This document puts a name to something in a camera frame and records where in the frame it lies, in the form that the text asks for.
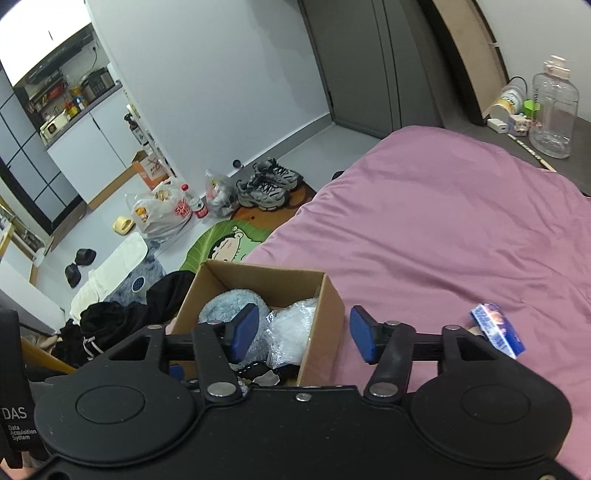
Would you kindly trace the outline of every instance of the range hood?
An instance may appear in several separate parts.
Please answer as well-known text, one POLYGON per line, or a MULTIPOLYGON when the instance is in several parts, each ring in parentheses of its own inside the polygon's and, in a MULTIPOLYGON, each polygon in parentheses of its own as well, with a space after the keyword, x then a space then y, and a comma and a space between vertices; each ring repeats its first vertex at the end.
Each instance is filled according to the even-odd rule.
POLYGON ((27 75, 25 81, 30 85, 37 85, 58 70, 65 62, 82 51, 84 45, 93 40, 92 26, 84 27, 72 35, 47 57, 40 61, 27 75))

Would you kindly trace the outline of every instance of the microwave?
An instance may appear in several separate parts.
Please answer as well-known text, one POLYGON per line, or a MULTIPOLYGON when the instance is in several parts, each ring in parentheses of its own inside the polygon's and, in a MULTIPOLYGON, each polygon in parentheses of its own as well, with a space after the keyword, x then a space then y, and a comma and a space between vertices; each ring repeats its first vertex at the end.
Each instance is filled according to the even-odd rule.
POLYGON ((40 129, 41 136, 45 139, 45 142, 49 142, 49 140, 55 137, 68 124, 69 120, 70 117, 64 110, 48 122, 45 122, 40 129))

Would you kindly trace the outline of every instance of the white plastic bag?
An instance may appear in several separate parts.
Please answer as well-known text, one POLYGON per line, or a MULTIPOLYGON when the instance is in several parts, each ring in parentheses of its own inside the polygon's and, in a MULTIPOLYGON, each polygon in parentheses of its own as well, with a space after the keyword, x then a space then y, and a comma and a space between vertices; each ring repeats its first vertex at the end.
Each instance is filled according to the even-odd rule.
POLYGON ((227 176, 206 170, 205 203, 213 216, 231 215, 240 206, 236 185, 227 176))
POLYGON ((182 184, 179 179, 168 179, 149 193, 125 196, 131 219, 144 238, 166 240, 189 221, 192 212, 181 190, 182 184))
POLYGON ((269 326, 265 335, 269 344, 269 367, 301 365, 317 306, 318 299, 301 300, 267 315, 269 326))

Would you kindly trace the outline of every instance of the water bottle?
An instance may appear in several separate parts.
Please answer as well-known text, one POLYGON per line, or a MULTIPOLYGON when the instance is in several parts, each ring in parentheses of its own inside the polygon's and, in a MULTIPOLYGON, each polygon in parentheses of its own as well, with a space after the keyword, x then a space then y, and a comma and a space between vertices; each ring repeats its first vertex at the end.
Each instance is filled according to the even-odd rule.
POLYGON ((566 60, 552 56, 544 71, 534 77, 534 117, 530 129, 532 145, 554 158, 566 158, 572 152, 574 122, 579 108, 579 91, 570 83, 566 60))

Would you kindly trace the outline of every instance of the gray plush toy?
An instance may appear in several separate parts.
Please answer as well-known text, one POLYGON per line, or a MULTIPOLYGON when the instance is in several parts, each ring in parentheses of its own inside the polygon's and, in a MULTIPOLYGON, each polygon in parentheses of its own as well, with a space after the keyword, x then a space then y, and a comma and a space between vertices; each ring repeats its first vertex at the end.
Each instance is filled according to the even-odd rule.
POLYGON ((259 308, 259 328, 251 347, 246 352, 244 361, 237 365, 231 364, 234 370, 240 370, 256 361, 267 361, 269 347, 264 338, 264 332, 267 328, 269 307, 259 295, 251 290, 230 290, 209 301, 199 314, 199 323, 214 320, 218 322, 231 322, 248 303, 254 303, 259 308))

